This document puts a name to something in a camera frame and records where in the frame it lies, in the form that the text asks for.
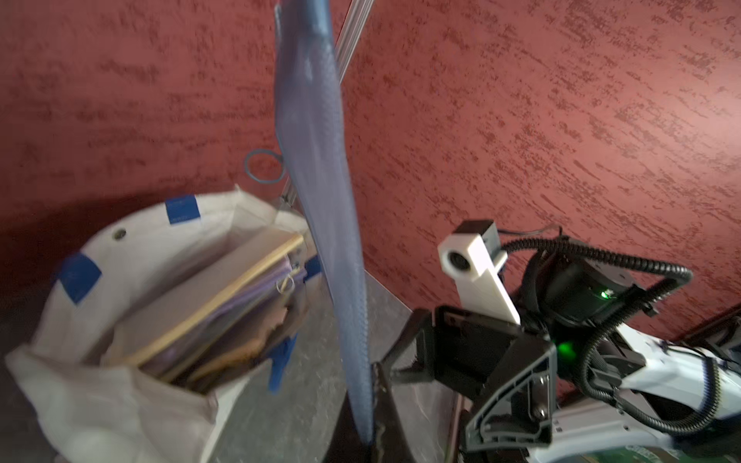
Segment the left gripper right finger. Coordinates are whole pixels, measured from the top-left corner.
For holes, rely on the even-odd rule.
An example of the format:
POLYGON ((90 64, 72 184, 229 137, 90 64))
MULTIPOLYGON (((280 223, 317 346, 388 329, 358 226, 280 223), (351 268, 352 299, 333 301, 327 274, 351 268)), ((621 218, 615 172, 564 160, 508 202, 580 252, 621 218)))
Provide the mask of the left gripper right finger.
POLYGON ((392 388, 380 363, 372 365, 374 373, 374 441, 372 462, 413 463, 393 398, 392 388))

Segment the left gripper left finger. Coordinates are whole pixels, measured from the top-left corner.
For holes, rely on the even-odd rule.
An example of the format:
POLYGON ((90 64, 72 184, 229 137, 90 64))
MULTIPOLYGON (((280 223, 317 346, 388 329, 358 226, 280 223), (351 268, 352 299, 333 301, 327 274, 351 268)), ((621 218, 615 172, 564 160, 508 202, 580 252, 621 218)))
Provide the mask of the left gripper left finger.
POLYGON ((336 422, 330 444, 323 463, 367 463, 371 459, 370 448, 363 444, 356 429, 349 396, 343 405, 336 422))

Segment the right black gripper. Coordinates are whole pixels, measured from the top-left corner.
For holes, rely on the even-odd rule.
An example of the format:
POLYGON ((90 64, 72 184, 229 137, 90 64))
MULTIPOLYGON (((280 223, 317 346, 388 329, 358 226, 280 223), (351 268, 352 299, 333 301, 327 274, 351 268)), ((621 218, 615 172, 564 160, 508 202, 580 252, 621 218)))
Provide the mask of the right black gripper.
POLYGON ((380 368, 394 385, 438 382, 469 399, 459 449, 498 453, 552 444, 557 360, 540 334, 441 306, 411 314, 380 368))

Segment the beige trim pouch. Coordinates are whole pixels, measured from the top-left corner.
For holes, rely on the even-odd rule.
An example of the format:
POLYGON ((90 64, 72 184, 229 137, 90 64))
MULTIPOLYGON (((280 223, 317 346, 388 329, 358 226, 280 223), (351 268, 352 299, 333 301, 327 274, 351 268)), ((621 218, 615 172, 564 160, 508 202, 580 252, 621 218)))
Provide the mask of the beige trim pouch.
POLYGON ((262 229, 233 252, 119 322, 100 364, 139 367, 149 362, 303 243, 301 233, 262 229))

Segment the blue mesh pouch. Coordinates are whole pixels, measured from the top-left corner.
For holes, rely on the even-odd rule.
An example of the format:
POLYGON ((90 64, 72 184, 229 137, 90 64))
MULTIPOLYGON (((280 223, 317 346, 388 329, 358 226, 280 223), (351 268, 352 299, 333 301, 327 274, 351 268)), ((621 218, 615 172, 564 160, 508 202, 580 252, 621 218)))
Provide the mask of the blue mesh pouch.
POLYGON ((347 395, 363 444, 374 441, 367 287, 329 4, 274 8, 275 133, 318 251, 339 330, 347 395))

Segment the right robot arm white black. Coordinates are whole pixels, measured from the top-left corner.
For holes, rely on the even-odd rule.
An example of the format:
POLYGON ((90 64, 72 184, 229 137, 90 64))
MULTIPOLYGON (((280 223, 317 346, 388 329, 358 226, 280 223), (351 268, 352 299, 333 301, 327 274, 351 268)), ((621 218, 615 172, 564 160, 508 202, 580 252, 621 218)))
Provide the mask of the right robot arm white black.
POLYGON ((453 462, 555 462, 621 447, 740 453, 740 362, 630 327, 692 280, 567 235, 467 222, 438 248, 460 304, 416 310, 376 367, 382 395, 457 394, 453 462))

